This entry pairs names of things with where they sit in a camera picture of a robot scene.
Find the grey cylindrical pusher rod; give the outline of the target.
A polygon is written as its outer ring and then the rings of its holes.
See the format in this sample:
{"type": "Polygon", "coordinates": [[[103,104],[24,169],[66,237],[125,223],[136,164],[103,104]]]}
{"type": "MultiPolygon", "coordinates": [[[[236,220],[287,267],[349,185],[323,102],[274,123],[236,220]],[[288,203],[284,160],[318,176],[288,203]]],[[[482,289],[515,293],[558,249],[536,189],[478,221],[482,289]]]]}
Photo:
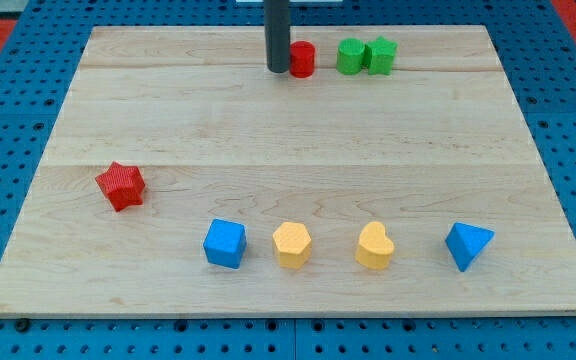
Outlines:
{"type": "Polygon", "coordinates": [[[290,1],[264,0],[264,34],[267,68],[284,73],[290,66],[290,1]]]}

